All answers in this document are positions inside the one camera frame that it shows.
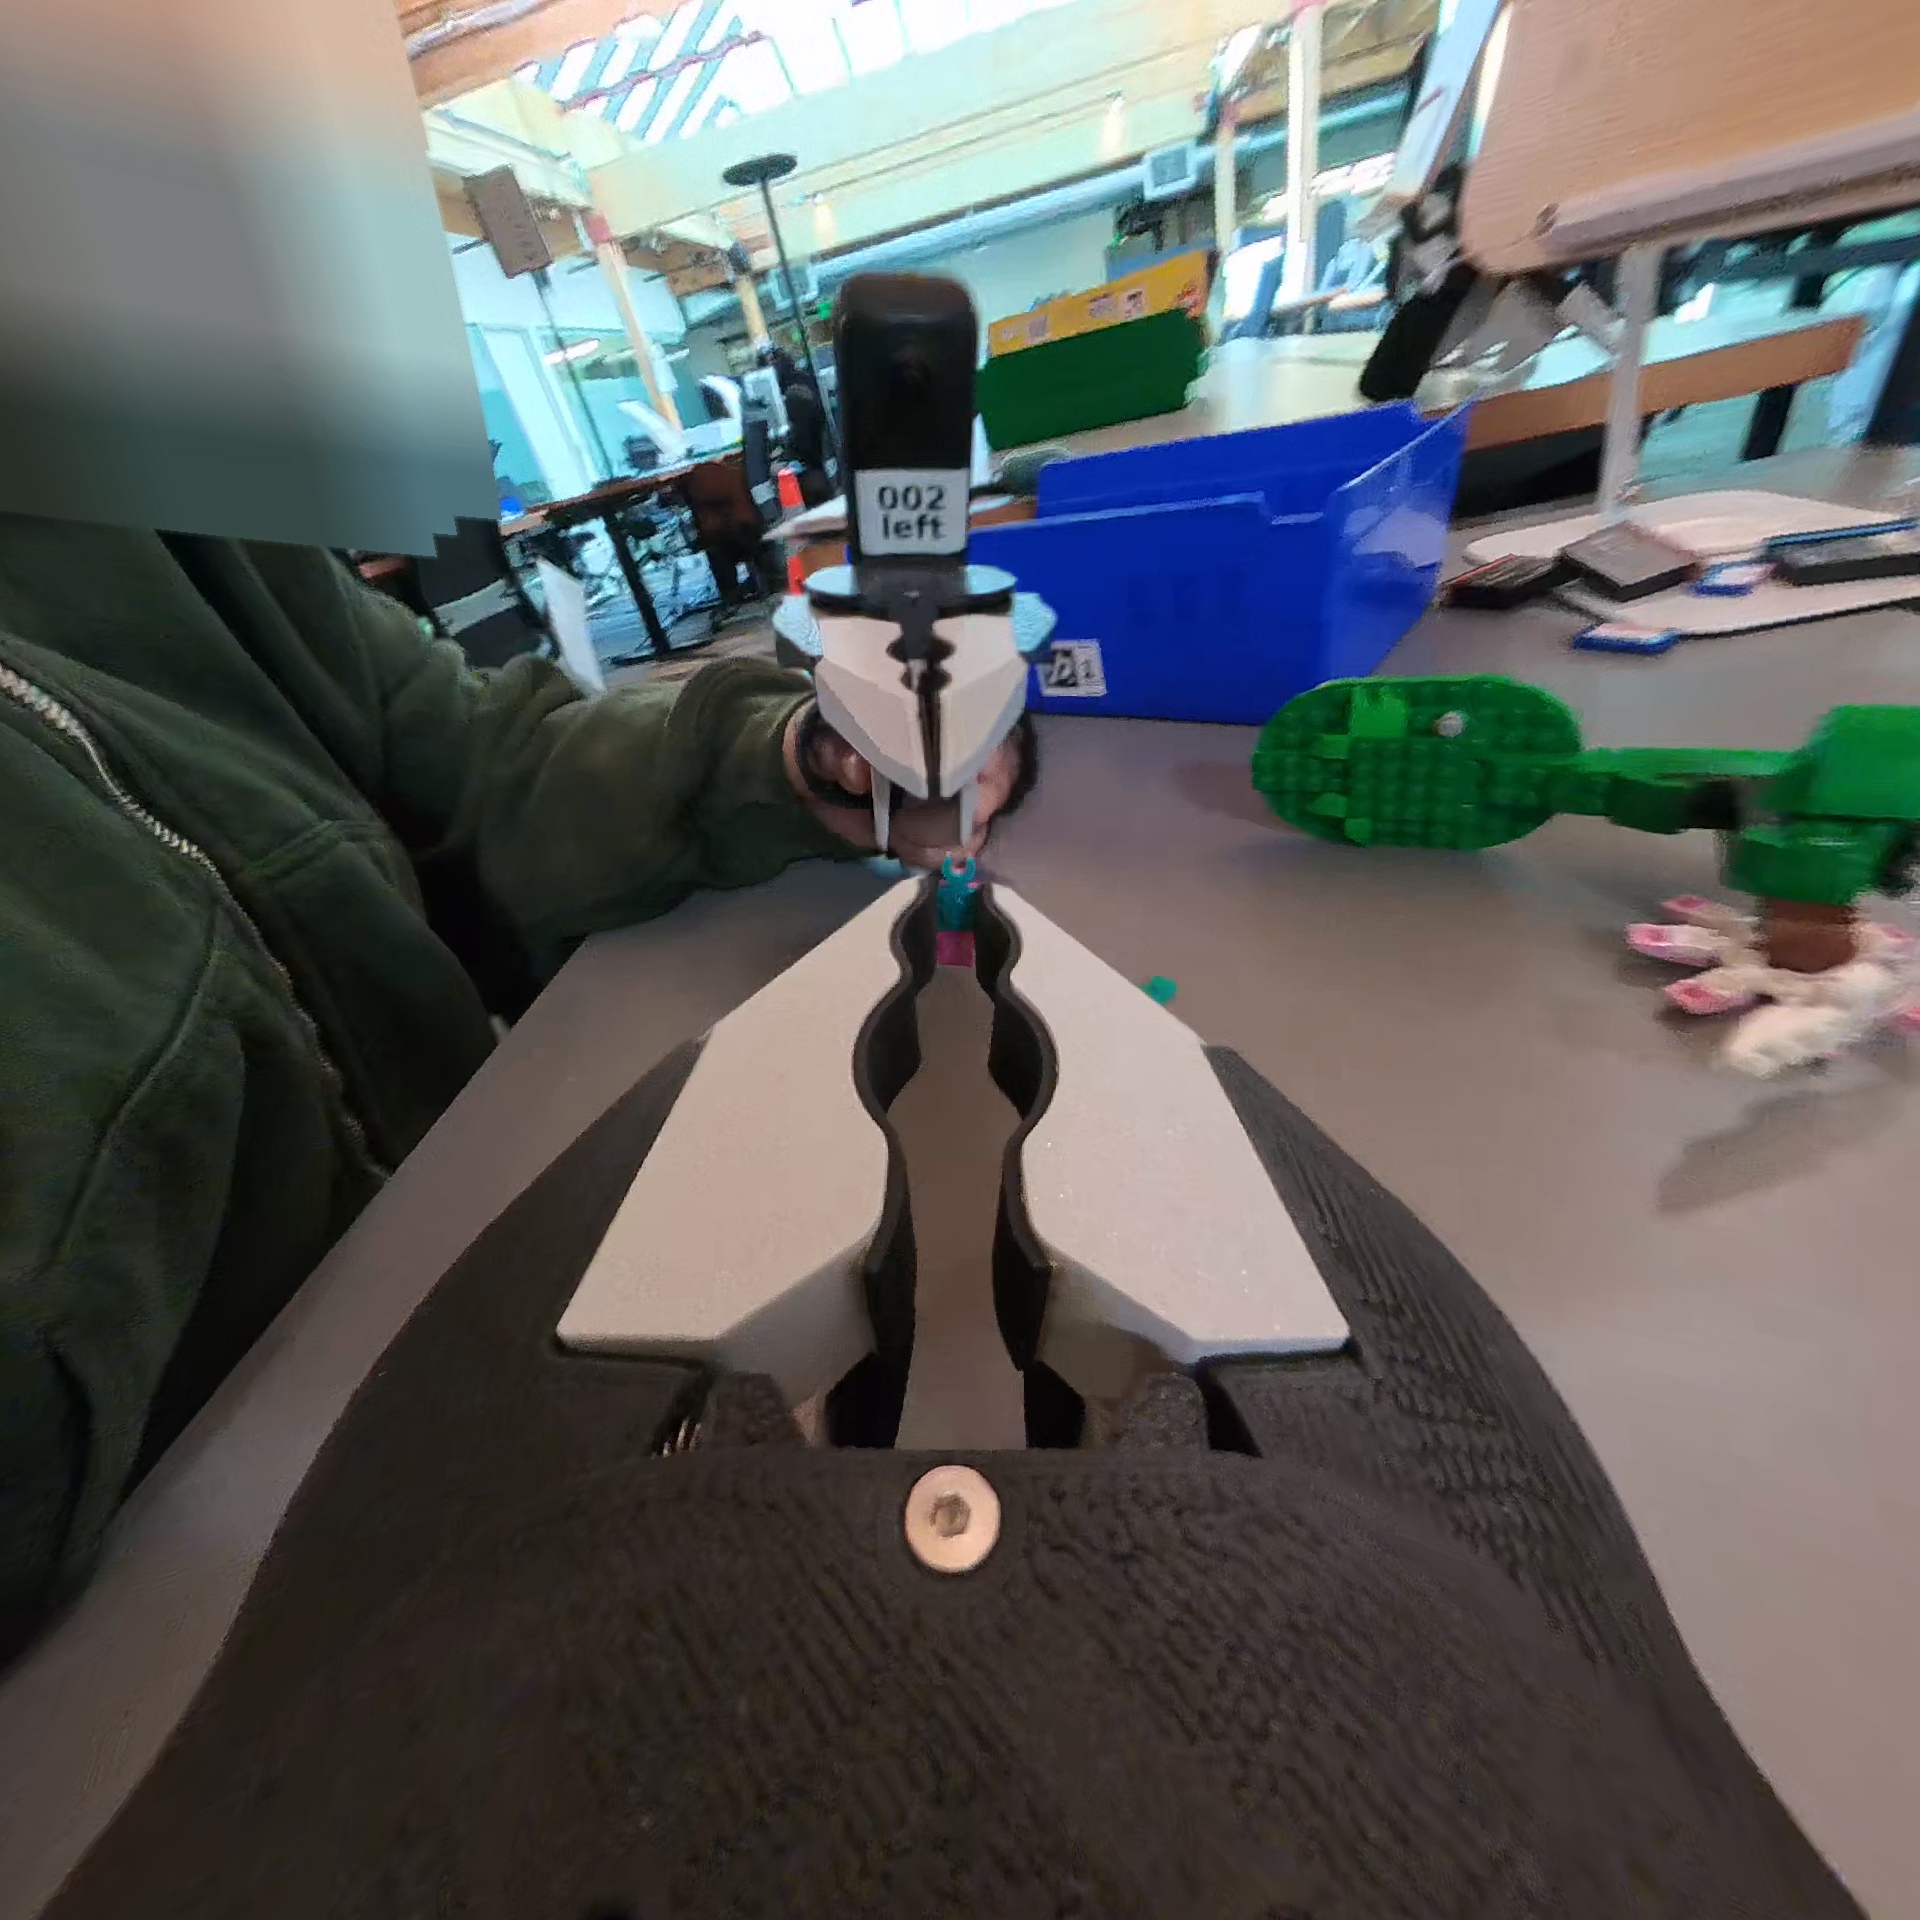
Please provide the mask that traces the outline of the black case blue trim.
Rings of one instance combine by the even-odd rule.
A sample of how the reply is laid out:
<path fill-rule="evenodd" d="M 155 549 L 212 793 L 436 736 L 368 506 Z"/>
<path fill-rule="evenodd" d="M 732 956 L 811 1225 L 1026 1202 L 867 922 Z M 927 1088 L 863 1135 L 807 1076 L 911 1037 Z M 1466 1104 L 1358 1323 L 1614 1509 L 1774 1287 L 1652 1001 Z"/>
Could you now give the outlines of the black case blue trim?
<path fill-rule="evenodd" d="M 1919 583 L 1919 521 L 1897 519 L 1768 547 L 1772 578 L 1795 589 Z"/>

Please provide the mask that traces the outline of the white lego piece clear rods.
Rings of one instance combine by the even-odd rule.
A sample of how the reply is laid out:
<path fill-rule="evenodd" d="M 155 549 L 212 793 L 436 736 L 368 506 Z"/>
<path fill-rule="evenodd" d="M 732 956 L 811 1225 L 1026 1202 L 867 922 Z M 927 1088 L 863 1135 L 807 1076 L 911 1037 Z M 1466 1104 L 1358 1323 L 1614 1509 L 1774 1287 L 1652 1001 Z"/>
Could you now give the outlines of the white lego piece clear rods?
<path fill-rule="evenodd" d="M 1824 1065 L 1883 1026 L 1910 1021 L 1919 1004 L 1916 964 L 1878 957 L 1819 973 L 1744 968 L 1736 972 L 1736 986 L 1751 1007 L 1720 1045 L 1720 1061 L 1753 1080 Z"/>

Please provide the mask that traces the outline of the black red flat item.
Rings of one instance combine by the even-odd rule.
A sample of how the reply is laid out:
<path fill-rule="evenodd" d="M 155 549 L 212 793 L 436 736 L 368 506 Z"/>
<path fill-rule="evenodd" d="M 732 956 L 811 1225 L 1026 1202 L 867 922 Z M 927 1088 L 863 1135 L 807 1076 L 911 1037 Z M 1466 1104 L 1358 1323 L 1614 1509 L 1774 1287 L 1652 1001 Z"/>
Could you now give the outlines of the black red flat item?
<path fill-rule="evenodd" d="M 1436 589 L 1441 609 L 1507 612 L 1553 597 L 1571 585 L 1576 569 L 1562 555 L 1500 555 L 1466 567 Z"/>

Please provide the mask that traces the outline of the blue plastic bin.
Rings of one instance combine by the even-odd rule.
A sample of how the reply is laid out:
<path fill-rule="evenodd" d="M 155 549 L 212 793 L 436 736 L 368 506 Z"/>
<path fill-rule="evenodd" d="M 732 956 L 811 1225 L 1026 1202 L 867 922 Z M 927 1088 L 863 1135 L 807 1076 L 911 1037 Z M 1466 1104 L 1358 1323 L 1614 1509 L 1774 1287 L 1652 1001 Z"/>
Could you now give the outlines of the blue plastic bin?
<path fill-rule="evenodd" d="M 1370 677 L 1450 559 L 1471 408 L 1344 417 L 1049 464 L 971 559 L 1054 616 L 1046 714 L 1260 728 Z"/>

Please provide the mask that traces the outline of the hanging sign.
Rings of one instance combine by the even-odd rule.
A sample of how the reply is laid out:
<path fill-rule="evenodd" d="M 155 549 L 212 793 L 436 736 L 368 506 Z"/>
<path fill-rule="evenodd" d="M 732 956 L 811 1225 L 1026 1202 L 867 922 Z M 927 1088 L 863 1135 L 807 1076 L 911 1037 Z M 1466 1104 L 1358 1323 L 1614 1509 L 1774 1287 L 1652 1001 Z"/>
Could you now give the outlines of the hanging sign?
<path fill-rule="evenodd" d="M 544 276 L 554 250 L 510 164 L 499 164 L 462 180 L 478 232 L 505 280 Z"/>

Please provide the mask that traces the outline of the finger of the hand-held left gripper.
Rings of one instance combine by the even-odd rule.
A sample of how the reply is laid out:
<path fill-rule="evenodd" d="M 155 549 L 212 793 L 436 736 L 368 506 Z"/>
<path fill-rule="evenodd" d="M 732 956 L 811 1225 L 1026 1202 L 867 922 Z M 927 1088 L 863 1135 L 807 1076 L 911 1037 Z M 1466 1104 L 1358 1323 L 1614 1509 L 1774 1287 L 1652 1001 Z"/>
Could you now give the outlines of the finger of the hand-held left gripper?
<path fill-rule="evenodd" d="M 810 607 L 810 672 L 828 731 L 864 763 L 875 853 L 911 803 L 939 797 L 938 635 L 919 607 Z"/>
<path fill-rule="evenodd" d="M 1011 612 L 948 612 L 938 619 L 938 811 L 939 858 L 974 858 L 1035 778 L 1026 715 L 1030 663 Z"/>

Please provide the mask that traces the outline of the white desk mat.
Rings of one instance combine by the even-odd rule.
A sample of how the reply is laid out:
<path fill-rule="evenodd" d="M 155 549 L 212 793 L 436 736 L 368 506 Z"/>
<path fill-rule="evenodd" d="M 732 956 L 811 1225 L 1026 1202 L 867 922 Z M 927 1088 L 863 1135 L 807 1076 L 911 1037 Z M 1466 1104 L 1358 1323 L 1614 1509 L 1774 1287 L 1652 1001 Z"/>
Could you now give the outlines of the white desk mat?
<path fill-rule="evenodd" d="M 1768 489 L 1720 489 L 1640 503 L 1625 512 L 1625 519 L 1673 547 L 1688 549 L 1695 559 L 1716 564 L 1753 561 L 1769 538 L 1810 538 L 1846 527 L 1886 527 L 1896 521 L 1896 512 L 1859 509 Z M 1532 527 L 1498 527 L 1468 539 L 1460 555 L 1475 564 L 1503 559 L 1547 559 L 1598 528 L 1600 517 L 1596 512 L 1546 519 Z M 1758 634 L 1879 609 L 1916 609 L 1919 585 L 1916 577 L 1807 587 L 1764 580 L 1751 592 L 1698 592 L 1691 583 L 1682 583 L 1632 603 L 1618 603 L 1590 585 L 1571 583 L 1559 597 L 1590 623 L 1622 619 L 1644 634 L 1706 637 Z"/>

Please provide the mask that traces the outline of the black floor lamp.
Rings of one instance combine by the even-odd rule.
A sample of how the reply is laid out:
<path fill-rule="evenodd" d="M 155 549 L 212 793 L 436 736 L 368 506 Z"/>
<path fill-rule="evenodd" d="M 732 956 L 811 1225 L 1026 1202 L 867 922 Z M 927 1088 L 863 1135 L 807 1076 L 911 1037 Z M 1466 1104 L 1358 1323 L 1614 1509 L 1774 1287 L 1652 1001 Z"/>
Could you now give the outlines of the black floor lamp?
<path fill-rule="evenodd" d="M 807 385 L 811 388 L 811 396 L 817 399 L 817 403 L 822 408 L 822 415 L 824 415 L 824 436 L 826 436 L 828 455 L 831 455 L 833 464 L 841 464 L 841 460 L 844 460 L 841 440 L 840 440 L 840 433 L 838 433 L 838 423 L 833 418 L 833 408 L 828 403 L 828 396 L 826 396 L 826 388 L 824 388 L 824 381 L 822 381 L 819 362 L 814 360 L 810 325 L 807 325 L 807 321 L 803 315 L 803 306 L 801 306 L 801 282 L 794 272 L 792 255 L 788 255 L 786 242 L 785 242 L 785 228 L 780 225 L 778 203 L 775 203 L 775 185 L 780 180 L 792 179 L 796 172 L 798 172 L 798 159 L 794 154 L 768 152 L 768 154 L 750 156 L 746 160 L 739 160 L 739 163 L 729 164 L 724 169 L 724 180 L 729 185 L 748 185 L 748 188 L 759 193 L 759 203 L 762 203 L 762 211 L 763 211 L 763 217 L 766 217 L 766 226 L 768 226 L 768 234 L 772 236 L 772 242 L 775 242 L 775 263 L 778 263 L 778 269 L 780 269 L 780 282 L 783 282 L 783 289 L 785 289 L 792 327 L 796 329 L 798 344 L 801 344 L 801 362 L 806 365 Z"/>

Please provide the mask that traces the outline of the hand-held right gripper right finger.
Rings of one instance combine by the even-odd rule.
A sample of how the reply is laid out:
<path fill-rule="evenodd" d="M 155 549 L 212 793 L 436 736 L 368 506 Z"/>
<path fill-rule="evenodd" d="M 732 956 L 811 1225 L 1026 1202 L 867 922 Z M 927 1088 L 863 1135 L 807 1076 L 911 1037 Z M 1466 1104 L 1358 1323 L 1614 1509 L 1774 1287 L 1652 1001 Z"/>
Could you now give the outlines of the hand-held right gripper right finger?
<path fill-rule="evenodd" d="M 1207 1043 L 1004 884 L 980 892 L 980 988 L 1016 1112 L 992 1301 L 1026 1440 L 1081 1440 L 1152 1376 L 1350 1347 Z"/>

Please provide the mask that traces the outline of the person's left forearm green sleeve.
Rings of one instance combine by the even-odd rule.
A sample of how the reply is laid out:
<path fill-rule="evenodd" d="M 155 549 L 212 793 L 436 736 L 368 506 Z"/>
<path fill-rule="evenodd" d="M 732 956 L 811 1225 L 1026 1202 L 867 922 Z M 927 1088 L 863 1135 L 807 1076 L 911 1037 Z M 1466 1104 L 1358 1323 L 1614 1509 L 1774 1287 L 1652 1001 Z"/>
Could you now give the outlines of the person's left forearm green sleeve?
<path fill-rule="evenodd" d="M 550 660 L 476 671 L 441 641 L 368 652 L 368 795 L 430 927 L 499 1007 L 586 940 L 788 867 L 870 858 L 788 769 L 810 683 L 763 660 L 584 695 Z"/>

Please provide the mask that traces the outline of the wooden office table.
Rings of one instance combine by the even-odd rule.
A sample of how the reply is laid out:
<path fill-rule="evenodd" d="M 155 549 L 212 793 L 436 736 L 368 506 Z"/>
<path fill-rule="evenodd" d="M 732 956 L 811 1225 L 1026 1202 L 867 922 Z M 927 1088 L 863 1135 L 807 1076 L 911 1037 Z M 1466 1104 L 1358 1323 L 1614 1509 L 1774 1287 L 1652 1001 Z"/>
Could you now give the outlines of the wooden office table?
<path fill-rule="evenodd" d="M 697 656 L 762 612 L 772 528 L 736 453 L 513 503 L 499 524 L 516 563 L 550 563 L 584 587 L 614 665 Z"/>

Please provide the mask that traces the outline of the green lego plant model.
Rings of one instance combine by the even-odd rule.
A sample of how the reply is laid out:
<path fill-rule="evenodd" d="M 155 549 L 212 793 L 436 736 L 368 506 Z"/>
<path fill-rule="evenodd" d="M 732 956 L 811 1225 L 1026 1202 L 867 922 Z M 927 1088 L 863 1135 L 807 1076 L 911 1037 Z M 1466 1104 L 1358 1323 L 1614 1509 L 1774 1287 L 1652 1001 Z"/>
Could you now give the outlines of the green lego plant model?
<path fill-rule="evenodd" d="M 1252 787 L 1289 827 L 1355 848 L 1505 848 L 1556 818 L 1711 832 L 1722 882 L 1799 906 L 1906 897 L 1919 709 L 1842 705 L 1792 749 L 1592 747 L 1505 677 L 1337 679 L 1260 731 Z"/>

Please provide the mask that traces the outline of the yellow lego box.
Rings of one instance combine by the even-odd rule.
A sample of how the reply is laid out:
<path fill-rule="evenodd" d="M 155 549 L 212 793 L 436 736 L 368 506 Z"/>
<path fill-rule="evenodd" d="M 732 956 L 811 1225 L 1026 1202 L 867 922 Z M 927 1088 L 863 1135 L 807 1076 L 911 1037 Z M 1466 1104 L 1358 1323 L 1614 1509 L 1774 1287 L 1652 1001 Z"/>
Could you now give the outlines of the yellow lego box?
<path fill-rule="evenodd" d="M 988 356 L 1030 352 L 1174 312 L 1200 321 L 1209 306 L 1215 269 L 1216 255 L 1198 248 L 1148 260 L 1086 293 L 1056 295 L 1020 315 L 995 321 L 988 329 Z"/>

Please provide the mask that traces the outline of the person's green jacket torso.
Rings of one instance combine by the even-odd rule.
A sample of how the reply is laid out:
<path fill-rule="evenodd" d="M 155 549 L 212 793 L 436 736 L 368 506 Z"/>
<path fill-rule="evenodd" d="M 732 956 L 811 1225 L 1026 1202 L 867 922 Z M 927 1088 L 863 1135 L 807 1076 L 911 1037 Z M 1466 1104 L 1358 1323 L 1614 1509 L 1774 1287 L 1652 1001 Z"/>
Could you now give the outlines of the person's green jacket torso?
<path fill-rule="evenodd" d="M 368 652 L 434 637 L 350 564 L 8 512 L 2 577 L 11 1664 L 539 989 L 368 795 Z"/>

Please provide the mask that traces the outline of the white desk frame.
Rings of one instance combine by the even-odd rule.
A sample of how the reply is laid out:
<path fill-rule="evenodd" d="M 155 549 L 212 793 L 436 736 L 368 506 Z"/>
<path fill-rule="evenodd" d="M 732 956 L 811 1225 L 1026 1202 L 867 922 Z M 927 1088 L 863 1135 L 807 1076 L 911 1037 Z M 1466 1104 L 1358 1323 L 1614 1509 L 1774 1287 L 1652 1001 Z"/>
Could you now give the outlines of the white desk frame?
<path fill-rule="evenodd" d="M 1673 169 L 1652 135 L 1660 4 L 1443 4 L 1367 217 L 1387 317 L 1358 376 L 1415 401 L 1450 356 L 1514 387 L 1576 333 L 1600 355 L 1598 493 L 1635 485 Z"/>

